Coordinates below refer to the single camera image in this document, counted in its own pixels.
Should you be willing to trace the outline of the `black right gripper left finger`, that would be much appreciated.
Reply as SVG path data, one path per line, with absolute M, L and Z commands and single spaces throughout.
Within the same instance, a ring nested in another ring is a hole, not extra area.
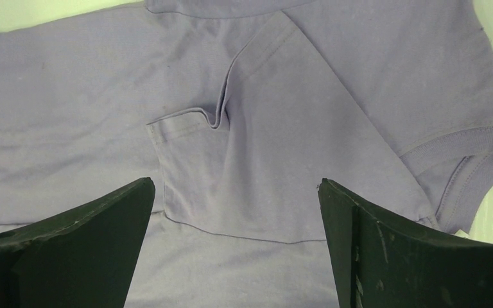
M 154 198 L 140 178 L 0 233 L 0 307 L 123 307 Z

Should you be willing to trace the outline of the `purple t shirt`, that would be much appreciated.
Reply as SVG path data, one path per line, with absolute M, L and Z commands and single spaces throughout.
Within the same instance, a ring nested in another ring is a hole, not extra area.
M 468 231 L 490 42 L 470 1 L 145 1 L 0 33 L 0 232 L 145 176 L 127 307 L 337 307 L 318 185 Z

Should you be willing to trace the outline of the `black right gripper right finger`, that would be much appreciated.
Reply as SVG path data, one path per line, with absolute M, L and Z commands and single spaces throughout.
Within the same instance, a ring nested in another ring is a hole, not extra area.
M 340 307 L 493 307 L 493 244 L 418 224 L 330 179 L 318 197 Z

